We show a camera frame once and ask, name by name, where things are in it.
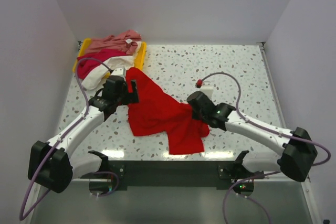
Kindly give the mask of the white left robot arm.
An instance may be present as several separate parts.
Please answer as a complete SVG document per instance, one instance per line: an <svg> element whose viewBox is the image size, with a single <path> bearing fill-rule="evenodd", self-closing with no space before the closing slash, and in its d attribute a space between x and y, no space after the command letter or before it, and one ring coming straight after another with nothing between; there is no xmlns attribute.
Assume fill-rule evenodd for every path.
<svg viewBox="0 0 336 224"><path fill-rule="evenodd" d="M136 80L110 76L96 94L86 99L84 110L63 131L46 142L37 141L31 148L28 179L56 193L63 192L73 179L87 174L103 178L111 172L106 155L89 151L85 156L72 155L84 139L121 105L139 102Z"/></svg>

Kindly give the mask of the red t shirt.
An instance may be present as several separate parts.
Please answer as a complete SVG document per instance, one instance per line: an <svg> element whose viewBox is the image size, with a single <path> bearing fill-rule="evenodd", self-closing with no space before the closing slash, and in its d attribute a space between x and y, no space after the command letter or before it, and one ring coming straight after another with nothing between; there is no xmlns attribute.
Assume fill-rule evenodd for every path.
<svg viewBox="0 0 336 224"><path fill-rule="evenodd" d="M128 105L128 121L134 136L167 133L169 153L186 155L204 152L202 138L209 135L207 124L192 118L190 105L163 92L138 68L127 70L126 81L137 83L139 102Z"/></svg>

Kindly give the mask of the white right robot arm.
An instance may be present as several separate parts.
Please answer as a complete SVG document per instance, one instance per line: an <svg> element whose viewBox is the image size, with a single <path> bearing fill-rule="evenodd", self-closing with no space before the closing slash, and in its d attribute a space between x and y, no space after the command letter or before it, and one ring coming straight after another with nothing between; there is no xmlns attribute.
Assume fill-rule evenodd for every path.
<svg viewBox="0 0 336 224"><path fill-rule="evenodd" d="M187 98L192 107L193 118L208 126L245 136L273 151L270 153L247 153L234 165L234 173L246 178L257 172L282 172L290 179L303 182L318 154L305 129L294 131L275 127L259 120L252 121L235 107L226 103L215 105L201 91Z"/></svg>

